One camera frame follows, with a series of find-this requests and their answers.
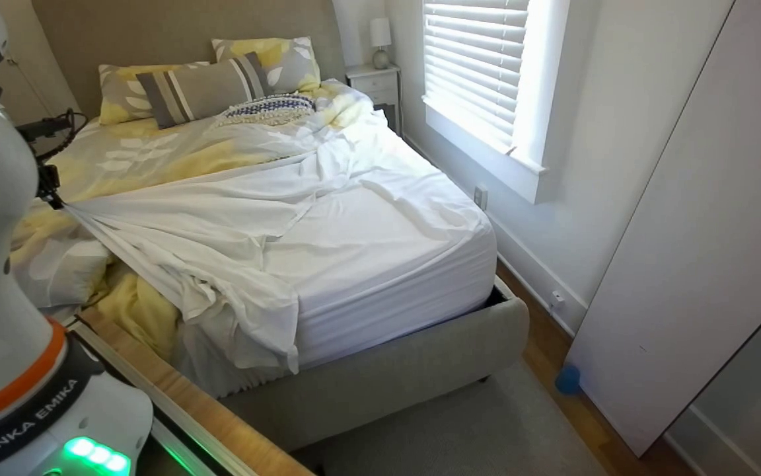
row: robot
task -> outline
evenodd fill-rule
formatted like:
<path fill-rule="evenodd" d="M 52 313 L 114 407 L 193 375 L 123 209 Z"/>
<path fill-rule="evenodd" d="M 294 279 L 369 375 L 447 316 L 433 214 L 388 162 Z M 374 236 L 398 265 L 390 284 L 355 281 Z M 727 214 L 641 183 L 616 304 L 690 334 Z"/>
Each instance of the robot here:
<path fill-rule="evenodd" d="M 135 474 L 151 400 L 44 321 L 7 273 L 10 231 L 38 190 L 34 156 L 0 117 L 0 474 Z"/>

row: nightstand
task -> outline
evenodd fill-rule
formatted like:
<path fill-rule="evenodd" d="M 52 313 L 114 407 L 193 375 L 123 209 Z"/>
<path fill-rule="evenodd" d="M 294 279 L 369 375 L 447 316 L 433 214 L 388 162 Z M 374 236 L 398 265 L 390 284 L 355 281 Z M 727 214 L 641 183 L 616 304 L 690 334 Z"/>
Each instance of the nightstand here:
<path fill-rule="evenodd" d="M 372 99 L 374 108 L 384 108 L 388 128 L 393 133 L 401 131 L 401 107 L 398 107 L 398 68 L 351 68 L 349 84 L 355 91 L 363 91 Z"/>

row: gray rug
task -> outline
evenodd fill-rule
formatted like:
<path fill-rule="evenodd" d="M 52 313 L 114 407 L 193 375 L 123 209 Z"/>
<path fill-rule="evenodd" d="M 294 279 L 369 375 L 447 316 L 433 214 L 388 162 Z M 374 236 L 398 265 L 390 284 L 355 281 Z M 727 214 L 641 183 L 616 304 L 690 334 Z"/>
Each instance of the gray rug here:
<path fill-rule="evenodd" d="M 606 474 L 524 363 L 294 456 L 326 476 Z"/>

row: gray bed frame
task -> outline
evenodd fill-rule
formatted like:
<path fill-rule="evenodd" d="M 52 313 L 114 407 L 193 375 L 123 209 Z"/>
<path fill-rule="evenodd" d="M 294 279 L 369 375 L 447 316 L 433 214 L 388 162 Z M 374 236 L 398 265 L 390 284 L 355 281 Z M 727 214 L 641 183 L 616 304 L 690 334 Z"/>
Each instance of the gray bed frame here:
<path fill-rule="evenodd" d="M 86 117 L 98 64 L 212 61 L 212 37 L 312 37 L 326 76 L 344 76 L 332 0 L 34 0 Z M 221 403 L 285 449 L 351 432 L 521 359 L 525 304 L 493 281 L 488 301 L 326 367 Z"/>

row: window blind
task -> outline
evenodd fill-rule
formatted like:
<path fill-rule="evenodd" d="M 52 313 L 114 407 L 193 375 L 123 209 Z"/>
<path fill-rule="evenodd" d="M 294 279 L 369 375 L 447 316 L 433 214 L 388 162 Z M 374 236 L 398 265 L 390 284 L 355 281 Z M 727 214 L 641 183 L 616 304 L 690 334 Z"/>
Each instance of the window blind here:
<path fill-rule="evenodd" d="M 426 0 L 426 104 L 509 152 L 528 0 Z"/>

